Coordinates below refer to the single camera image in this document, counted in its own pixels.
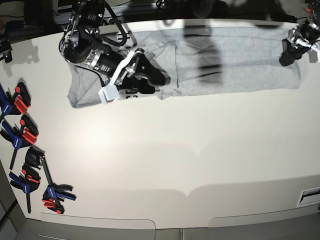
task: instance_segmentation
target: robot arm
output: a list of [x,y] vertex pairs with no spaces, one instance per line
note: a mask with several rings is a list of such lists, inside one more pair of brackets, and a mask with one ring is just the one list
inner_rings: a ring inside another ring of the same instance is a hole
[[[120,42],[100,35],[99,26],[105,8],[122,34]],[[148,61],[143,49],[129,51],[124,56],[110,46],[120,47],[126,41],[127,33],[105,0],[79,0],[73,7],[69,24],[59,43],[59,51],[66,61],[76,67],[85,67],[107,77],[107,82],[101,81],[99,91],[104,104],[117,100],[119,91],[123,89],[141,94],[155,93],[155,87],[166,84],[165,76]]]
[[284,67],[301,59],[310,49],[320,53],[320,0],[308,0],[308,3],[308,19],[291,29],[283,40],[284,51],[279,61]]

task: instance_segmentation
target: floor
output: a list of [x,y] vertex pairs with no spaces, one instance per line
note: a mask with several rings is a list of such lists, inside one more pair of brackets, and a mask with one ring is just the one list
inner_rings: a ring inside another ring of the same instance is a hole
[[[127,0],[107,0],[112,6],[123,4],[128,2]],[[251,19],[255,19],[256,15],[265,11],[272,11],[277,13],[285,12],[288,15],[293,15],[297,18],[306,17],[307,14],[304,11],[306,4],[304,0],[224,0],[232,10],[233,14],[247,13]],[[5,2],[0,4],[0,20],[6,21],[16,18],[1,17],[2,15],[20,16],[23,13],[23,4],[16,1]],[[5,175],[4,169],[0,164],[0,202],[3,208],[7,210],[12,202],[15,200],[15,196]],[[17,231],[21,229],[26,220],[19,205],[17,205],[10,215],[10,219]]]

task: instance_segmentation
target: gray cloth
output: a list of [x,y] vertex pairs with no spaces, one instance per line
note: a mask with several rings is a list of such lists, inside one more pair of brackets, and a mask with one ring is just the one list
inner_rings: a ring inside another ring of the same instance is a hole
[[[300,70],[295,63],[282,67],[279,56],[287,29],[263,27],[186,27],[136,32],[118,49],[145,50],[146,57],[165,75],[168,85],[158,87],[163,100],[175,96],[197,96],[260,90],[297,89]],[[99,104],[98,77],[69,65],[72,84],[69,101],[74,108]],[[150,95],[120,92],[120,99]]]

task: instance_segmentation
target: white tabletop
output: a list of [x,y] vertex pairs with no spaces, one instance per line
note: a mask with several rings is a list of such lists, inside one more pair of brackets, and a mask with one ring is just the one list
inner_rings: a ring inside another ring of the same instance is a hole
[[[127,28],[155,31],[202,22],[176,20],[165,26],[152,21]],[[20,78],[26,82],[28,113],[39,129],[36,145],[45,151],[54,182],[72,185],[77,196],[76,201],[65,200],[64,215],[151,220],[158,229],[207,227],[216,217],[293,209],[302,189],[320,185],[320,68],[308,64],[307,56],[300,61],[303,82],[296,90],[162,101],[147,97],[74,109],[67,98],[71,72],[58,51],[61,37],[13,44],[13,62],[0,63],[0,82],[11,91]],[[20,116],[6,119],[13,126]],[[7,174],[13,150],[0,137]],[[18,151],[16,175],[26,151]],[[47,181],[43,169],[39,173],[40,187],[30,195],[31,214],[25,194],[13,192],[27,218],[46,220],[41,213],[55,213],[41,202]]]

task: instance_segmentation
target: blue clamp handle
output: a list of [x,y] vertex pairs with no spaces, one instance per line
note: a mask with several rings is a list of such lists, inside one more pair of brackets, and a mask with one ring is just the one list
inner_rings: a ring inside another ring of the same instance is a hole
[[68,193],[68,192],[62,192],[62,193],[56,192],[55,188],[52,186],[49,186],[47,188],[47,192],[48,192],[51,199],[64,198],[64,199],[69,199],[72,201],[76,200],[75,195]]
[[24,184],[21,179],[16,176],[15,174],[13,174],[12,172],[9,173],[9,177],[16,183],[18,184],[19,186],[22,187],[22,191],[25,193],[25,194],[30,194],[30,187],[26,184]]
[[2,122],[2,126],[4,128],[4,130],[10,135],[10,137],[13,139],[12,145],[15,149],[20,149],[21,145],[22,145],[22,139],[20,137],[18,137],[15,133],[15,131],[11,128],[11,126],[9,125],[9,123],[7,123],[6,121]]
[[11,110],[12,110],[12,105],[9,101],[9,99],[6,96],[5,91],[3,90],[3,88],[0,86],[0,100],[2,102],[2,108],[1,111],[3,113],[3,115],[8,115]]

